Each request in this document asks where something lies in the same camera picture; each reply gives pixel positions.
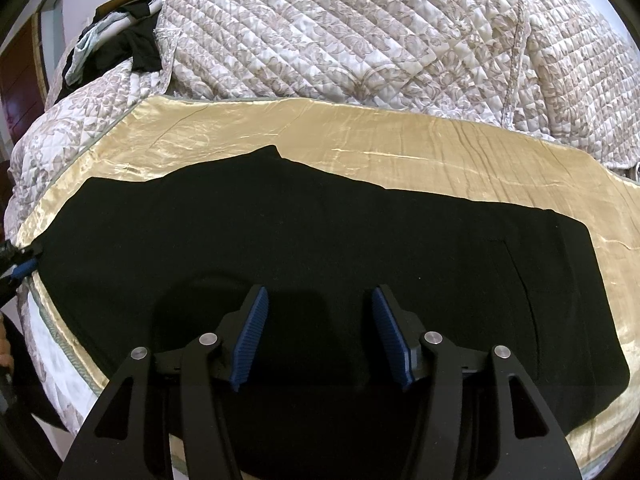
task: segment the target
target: quilted bedspread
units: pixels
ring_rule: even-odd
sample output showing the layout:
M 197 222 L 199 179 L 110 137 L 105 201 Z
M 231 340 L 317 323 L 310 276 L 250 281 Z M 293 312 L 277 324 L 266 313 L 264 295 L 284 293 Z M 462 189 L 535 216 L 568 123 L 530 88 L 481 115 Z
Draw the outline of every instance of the quilted bedspread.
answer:
M 409 110 L 569 144 L 612 170 L 640 160 L 638 52 L 584 0 L 166 0 L 156 35 L 160 73 L 127 61 L 52 105 L 54 82 L 12 155 L 9 238 L 87 142 L 163 92 Z

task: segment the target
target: shiny yellow blanket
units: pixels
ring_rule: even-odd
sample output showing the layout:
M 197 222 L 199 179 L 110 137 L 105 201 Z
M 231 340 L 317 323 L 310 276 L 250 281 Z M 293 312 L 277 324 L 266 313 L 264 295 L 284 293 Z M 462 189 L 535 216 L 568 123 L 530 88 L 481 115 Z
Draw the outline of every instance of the shiny yellow blanket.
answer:
M 580 466 L 614 447 L 640 408 L 640 187 L 589 155 L 493 126 L 294 98 L 138 105 L 52 184 L 18 233 L 44 231 L 90 176 L 148 180 L 268 144 L 291 160 L 386 188 L 550 208 L 587 225 L 631 371 L 629 388 L 568 436 Z M 94 389 L 106 378 L 69 333 L 37 274 L 50 330 Z

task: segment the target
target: person's hand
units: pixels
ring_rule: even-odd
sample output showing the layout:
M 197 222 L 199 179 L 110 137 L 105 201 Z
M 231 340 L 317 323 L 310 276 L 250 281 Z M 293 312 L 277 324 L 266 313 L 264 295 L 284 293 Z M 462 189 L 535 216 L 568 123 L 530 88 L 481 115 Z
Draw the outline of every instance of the person's hand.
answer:
M 9 368 L 11 373 L 14 373 L 14 358 L 11 356 L 11 343 L 6 339 L 2 312 L 0 312 L 0 366 Z

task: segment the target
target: metal screw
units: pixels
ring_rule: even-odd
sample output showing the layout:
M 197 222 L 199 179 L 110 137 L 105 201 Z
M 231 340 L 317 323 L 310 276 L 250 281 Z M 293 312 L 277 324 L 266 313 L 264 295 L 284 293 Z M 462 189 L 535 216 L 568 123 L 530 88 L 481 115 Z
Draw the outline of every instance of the metal screw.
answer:
M 140 361 L 140 359 L 144 359 L 147 354 L 148 354 L 148 351 L 143 346 L 139 346 L 138 348 L 134 348 L 131 351 L 131 357 L 133 357 L 136 361 Z
M 506 359 L 511 355 L 511 350 L 509 350 L 504 345 L 498 345 L 497 347 L 495 347 L 494 352 L 498 357 L 501 357 L 502 359 Z
M 218 341 L 218 336 L 215 335 L 213 332 L 207 332 L 206 334 L 202 334 L 200 336 L 200 339 L 198 339 L 198 341 L 200 341 L 200 344 L 204 346 L 210 346 L 215 344 L 216 341 Z
M 433 345 L 439 345 L 442 343 L 442 336 L 438 332 L 427 332 L 424 335 L 424 340 L 427 343 L 431 343 Z

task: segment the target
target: person's finger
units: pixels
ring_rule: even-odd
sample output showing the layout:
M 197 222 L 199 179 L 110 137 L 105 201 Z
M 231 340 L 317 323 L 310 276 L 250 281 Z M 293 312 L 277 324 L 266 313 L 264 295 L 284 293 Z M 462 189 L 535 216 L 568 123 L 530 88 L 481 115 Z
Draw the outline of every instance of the person's finger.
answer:
M 11 343 L 6 339 L 0 339 L 0 355 L 2 354 L 11 355 Z
M 14 358 L 9 354 L 0 355 L 0 367 L 9 368 L 14 373 Z

